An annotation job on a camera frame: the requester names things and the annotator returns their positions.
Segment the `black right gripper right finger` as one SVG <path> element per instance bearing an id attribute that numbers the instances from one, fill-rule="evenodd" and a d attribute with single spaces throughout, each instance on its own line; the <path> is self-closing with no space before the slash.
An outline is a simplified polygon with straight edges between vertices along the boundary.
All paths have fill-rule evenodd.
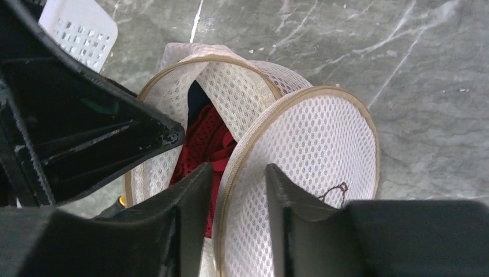
<path id="1" fill-rule="evenodd" d="M 487 276 L 488 207 L 352 201 L 335 209 L 266 167 L 276 276 Z"/>

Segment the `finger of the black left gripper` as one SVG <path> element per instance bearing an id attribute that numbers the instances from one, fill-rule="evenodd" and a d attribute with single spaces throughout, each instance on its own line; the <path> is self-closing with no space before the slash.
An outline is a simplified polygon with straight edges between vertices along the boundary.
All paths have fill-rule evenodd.
<path id="1" fill-rule="evenodd" d="M 61 49 L 46 1 L 1 2 L 1 205 L 81 199 L 180 146 L 181 124 Z"/>

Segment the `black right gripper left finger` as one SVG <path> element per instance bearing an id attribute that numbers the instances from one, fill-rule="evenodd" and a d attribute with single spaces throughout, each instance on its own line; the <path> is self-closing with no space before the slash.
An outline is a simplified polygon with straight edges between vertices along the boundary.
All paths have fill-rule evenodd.
<path id="1" fill-rule="evenodd" d="M 2 276 L 198 276 L 212 194 L 203 163 L 110 218 L 1 209 Z"/>

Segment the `white mesh laundry bag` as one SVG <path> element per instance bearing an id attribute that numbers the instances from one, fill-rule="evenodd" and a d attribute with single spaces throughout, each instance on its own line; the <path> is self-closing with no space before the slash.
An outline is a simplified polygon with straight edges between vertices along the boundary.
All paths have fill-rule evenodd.
<path id="1" fill-rule="evenodd" d="M 237 142 L 221 178 L 212 237 L 204 239 L 201 276 L 273 275 L 268 164 L 334 208 L 375 197 L 377 130 L 350 93 L 315 87 L 289 68 L 244 59 L 224 45 L 167 44 L 162 68 L 139 100 L 180 123 L 186 140 L 187 94 L 196 81 Z M 130 205 L 171 185 L 184 143 L 125 174 Z"/>

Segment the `red lace bra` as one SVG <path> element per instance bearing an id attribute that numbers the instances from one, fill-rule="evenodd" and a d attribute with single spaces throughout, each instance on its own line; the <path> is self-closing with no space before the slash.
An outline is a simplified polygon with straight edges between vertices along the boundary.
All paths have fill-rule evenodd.
<path id="1" fill-rule="evenodd" d="M 186 140 L 170 180 L 173 185 L 189 175 L 199 165 L 209 162 L 213 168 L 212 199 L 205 232 L 212 237 L 213 220 L 221 178 L 236 147 L 234 140 L 214 105 L 209 103 L 187 130 Z"/>

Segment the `navy blue bra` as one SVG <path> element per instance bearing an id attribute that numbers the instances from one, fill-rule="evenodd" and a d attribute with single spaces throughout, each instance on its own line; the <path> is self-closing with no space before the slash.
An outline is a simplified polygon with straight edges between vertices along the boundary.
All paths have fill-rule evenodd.
<path id="1" fill-rule="evenodd" d="M 205 116 L 205 108 L 210 104 L 210 100 L 202 87 L 196 81 L 191 84 L 187 94 L 188 104 L 188 119 L 187 119 L 187 131 L 191 131 L 194 125 L 199 125 L 202 121 L 202 117 Z"/>

